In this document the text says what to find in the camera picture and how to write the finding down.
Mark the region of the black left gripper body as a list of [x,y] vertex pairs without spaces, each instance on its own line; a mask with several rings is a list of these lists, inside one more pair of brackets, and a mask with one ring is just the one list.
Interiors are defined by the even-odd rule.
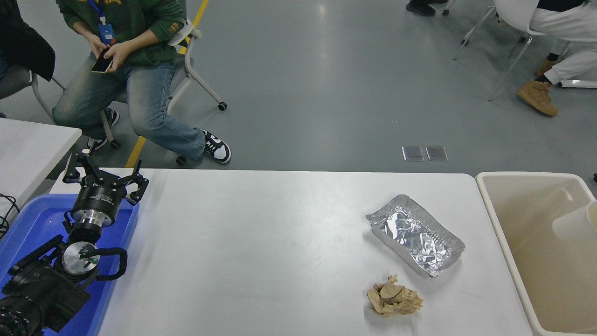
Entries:
[[83,183],[72,208],[72,216],[81,216],[84,210],[94,210],[115,217],[121,206],[123,189]]

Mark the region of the person's left hand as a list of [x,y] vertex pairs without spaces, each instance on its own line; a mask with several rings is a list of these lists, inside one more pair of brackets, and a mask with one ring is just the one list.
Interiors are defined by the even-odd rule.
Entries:
[[124,63],[126,58],[132,53],[133,44],[132,41],[125,41],[122,43],[114,44],[113,46],[106,49],[106,53],[103,58],[108,60],[111,59],[111,66],[107,69],[107,73],[115,72],[121,64]]

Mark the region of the person's right hand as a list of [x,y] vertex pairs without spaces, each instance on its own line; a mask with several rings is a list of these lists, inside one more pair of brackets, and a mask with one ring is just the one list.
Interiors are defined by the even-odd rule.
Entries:
[[100,57],[100,54],[106,48],[109,47],[100,39],[100,37],[98,37],[96,35],[87,36],[87,37],[85,37],[85,39],[88,41],[88,44],[90,46],[90,49],[91,49],[92,54],[94,55],[95,59],[98,59]]

